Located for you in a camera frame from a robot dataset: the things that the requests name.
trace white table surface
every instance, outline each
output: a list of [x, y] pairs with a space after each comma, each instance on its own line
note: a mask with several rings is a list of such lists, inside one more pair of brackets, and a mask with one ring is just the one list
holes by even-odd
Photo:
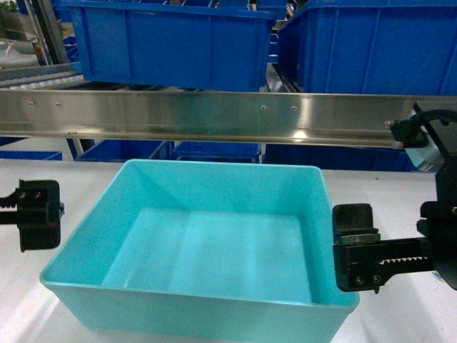
[[[0, 196], [13, 192], [19, 179], [57, 180], [66, 210], [61, 220], [64, 241], [120, 166], [0, 160]], [[436, 199], [432, 174], [324, 171], [324, 176], [333, 205], [371, 204], [383, 239], [419, 236], [420, 206]], [[0, 227], [0, 342], [216, 342], [84, 327], [39, 282], [41, 270], [55, 253], [56, 249], [22, 254], [18, 229]], [[431, 272], [394, 276], [378, 295], [361, 292], [360, 296], [359, 306], [332, 343], [457, 342], [457, 292]]]

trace plastic bin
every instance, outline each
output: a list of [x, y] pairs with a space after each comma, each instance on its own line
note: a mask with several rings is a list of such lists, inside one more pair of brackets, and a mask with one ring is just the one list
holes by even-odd
[[90, 327], [330, 342], [332, 241], [317, 168], [129, 161], [40, 280]]
[[457, 94], [455, 0], [310, 0], [278, 33], [305, 92]]
[[249, 0], [219, 0], [219, 7], [238, 7], [247, 9]]
[[260, 144], [183, 141], [173, 150], [183, 161], [258, 163]]
[[85, 79], [259, 91], [274, 15], [200, 6], [62, 0]]
[[257, 10], [271, 12], [276, 19], [283, 20], [287, 12], [287, 0], [257, 0]]
[[404, 150], [267, 144], [263, 162], [317, 166], [321, 169], [414, 172]]
[[20, 137], [0, 137], [0, 146], [14, 143], [15, 141], [21, 141], [24, 138]]
[[106, 139], [85, 151], [75, 161], [125, 162], [129, 159], [170, 159], [168, 141]]
[[0, 151], [0, 159], [39, 159], [61, 161], [61, 151]]
[[186, 0], [185, 6], [212, 7], [212, 6], [214, 6], [214, 1], [212, 1], [212, 0]]

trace bolt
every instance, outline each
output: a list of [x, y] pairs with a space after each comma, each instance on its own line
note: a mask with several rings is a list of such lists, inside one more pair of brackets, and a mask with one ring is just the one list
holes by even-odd
[[365, 282], [365, 280], [363, 280], [363, 277], [357, 277], [356, 278], [357, 286], [361, 286], [364, 282]]
[[375, 275], [375, 276], [373, 277], [373, 282], [374, 282], [375, 284], [380, 283], [380, 282], [381, 282], [381, 277], [380, 277], [379, 275]]

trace screw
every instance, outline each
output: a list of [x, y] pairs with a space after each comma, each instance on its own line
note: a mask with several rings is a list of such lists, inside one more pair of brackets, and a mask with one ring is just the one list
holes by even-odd
[[363, 277], [357, 277], [356, 278], [357, 286], [361, 286], [364, 282], [365, 282], [365, 280], [363, 280]]

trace metal rail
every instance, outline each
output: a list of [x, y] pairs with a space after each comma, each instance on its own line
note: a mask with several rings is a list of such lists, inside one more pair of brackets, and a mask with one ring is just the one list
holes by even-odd
[[[270, 89], [285, 91], [271, 70], [268, 78]], [[126, 85], [105, 91], [91, 85], [103, 88], [86, 83], [72, 90], [0, 90], [0, 135], [391, 146], [385, 121], [407, 117], [419, 100], [436, 108], [457, 101], [451, 96], [122, 90]]]

